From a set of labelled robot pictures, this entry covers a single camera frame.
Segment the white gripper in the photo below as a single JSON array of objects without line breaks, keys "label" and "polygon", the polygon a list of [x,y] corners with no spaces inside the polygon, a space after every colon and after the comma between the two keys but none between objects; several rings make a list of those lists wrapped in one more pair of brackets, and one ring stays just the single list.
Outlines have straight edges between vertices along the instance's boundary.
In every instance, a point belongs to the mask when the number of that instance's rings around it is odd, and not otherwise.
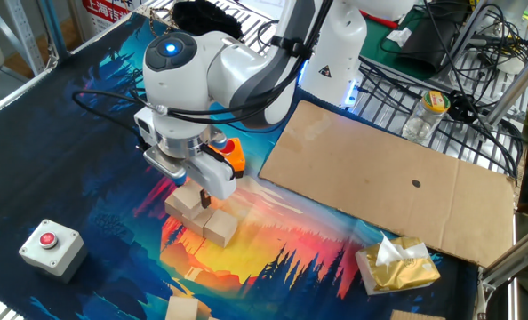
[{"label": "white gripper", "polygon": [[134,122],[149,145],[146,161],[177,185],[186,178],[198,183],[204,188],[200,191],[204,209],[212,203],[210,195],[224,200],[236,190],[234,168],[210,148],[213,143],[226,145],[226,136],[218,128],[162,116],[148,107],[134,115]]}]

